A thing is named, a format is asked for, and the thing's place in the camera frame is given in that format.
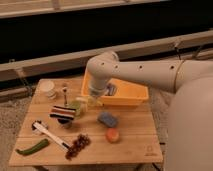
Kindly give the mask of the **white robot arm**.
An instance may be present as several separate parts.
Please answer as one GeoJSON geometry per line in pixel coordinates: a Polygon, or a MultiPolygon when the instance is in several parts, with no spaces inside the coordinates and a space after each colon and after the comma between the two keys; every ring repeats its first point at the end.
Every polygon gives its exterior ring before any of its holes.
{"type": "Polygon", "coordinates": [[[96,99],[113,78],[170,93],[163,171],[213,171],[213,60],[124,62],[105,52],[86,68],[96,99]]]}

